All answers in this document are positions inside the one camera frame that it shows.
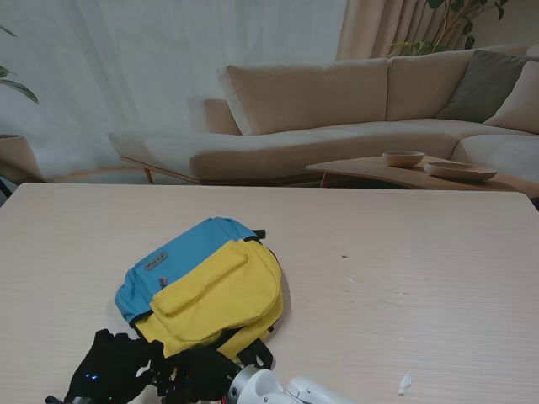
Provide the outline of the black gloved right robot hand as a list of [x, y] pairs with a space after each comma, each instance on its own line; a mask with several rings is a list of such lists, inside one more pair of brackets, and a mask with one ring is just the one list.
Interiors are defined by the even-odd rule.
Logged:
[[188, 349], [156, 368], [162, 403], [220, 401], [241, 367], [213, 348]]

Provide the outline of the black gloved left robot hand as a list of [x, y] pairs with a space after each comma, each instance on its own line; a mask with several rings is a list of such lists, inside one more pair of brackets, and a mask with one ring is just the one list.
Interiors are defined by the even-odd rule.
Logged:
[[162, 360], [159, 341], [149, 343], [126, 333], [99, 330], [72, 376], [64, 402], [80, 398], [92, 403], [128, 403], [152, 383], [152, 367]]

